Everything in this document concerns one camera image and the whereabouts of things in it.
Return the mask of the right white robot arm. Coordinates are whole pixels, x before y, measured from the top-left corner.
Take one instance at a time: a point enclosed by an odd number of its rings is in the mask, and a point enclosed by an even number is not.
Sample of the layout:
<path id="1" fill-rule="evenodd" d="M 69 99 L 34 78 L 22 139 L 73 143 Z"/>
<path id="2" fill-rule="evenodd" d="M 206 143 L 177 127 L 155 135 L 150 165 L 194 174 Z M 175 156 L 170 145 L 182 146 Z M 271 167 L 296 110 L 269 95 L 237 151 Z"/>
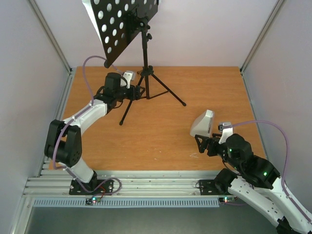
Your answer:
<path id="1" fill-rule="evenodd" d="M 251 144 L 239 134 L 224 137 L 195 135 L 200 153 L 219 156 L 236 169 L 222 169 L 214 179 L 216 190 L 230 193 L 262 214 L 279 234 L 310 234 L 312 214 L 286 192 L 279 171 L 256 156 Z"/>

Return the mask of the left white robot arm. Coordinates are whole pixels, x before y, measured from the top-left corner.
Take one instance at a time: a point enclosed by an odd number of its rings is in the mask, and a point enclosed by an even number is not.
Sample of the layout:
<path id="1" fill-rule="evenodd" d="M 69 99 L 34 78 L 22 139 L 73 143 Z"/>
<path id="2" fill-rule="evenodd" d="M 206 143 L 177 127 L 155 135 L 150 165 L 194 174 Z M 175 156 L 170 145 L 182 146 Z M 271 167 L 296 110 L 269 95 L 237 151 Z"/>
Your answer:
<path id="1" fill-rule="evenodd" d="M 98 180 L 96 172 L 82 158 L 82 135 L 97 120 L 116 108 L 117 103 L 141 98 L 145 89 L 131 84 L 135 76 L 133 71 L 126 71 L 122 75 L 108 73 L 104 85 L 82 110 L 63 121 L 55 119 L 49 125 L 45 156 L 72 174 L 87 194 L 97 191 Z"/>

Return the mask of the black tripod music stand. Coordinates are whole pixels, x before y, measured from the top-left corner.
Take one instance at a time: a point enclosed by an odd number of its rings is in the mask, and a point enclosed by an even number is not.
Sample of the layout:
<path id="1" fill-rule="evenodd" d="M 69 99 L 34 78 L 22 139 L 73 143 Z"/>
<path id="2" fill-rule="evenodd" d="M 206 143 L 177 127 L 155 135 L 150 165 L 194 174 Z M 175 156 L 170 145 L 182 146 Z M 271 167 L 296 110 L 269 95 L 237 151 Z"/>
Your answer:
<path id="1" fill-rule="evenodd" d="M 114 62 L 133 41 L 141 43 L 141 50 L 132 50 L 127 55 L 130 63 L 137 62 L 139 55 L 142 55 L 143 67 L 137 85 L 146 90 L 139 100 L 152 98 L 149 88 L 149 77 L 152 77 L 165 88 L 166 93 L 170 93 L 186 106 L 186 103 L 154 74 L 153 66 L 148 63 L 148 41 L 152 39 L 149 33 L 151 19 L 160 12 L 163 20 L 161 27 L 167 28 L 165 35 L 174 33 L 178 28 L 178 25 L 173 24 L 176 19 L 175 12 L 182 4 L 184 4 L 183 0 L 167 0 L 162 7 L 157 0 L 92 0 L 91 2 L 105 53 L 101 57 L 105 68 L 113 67 Z"/>

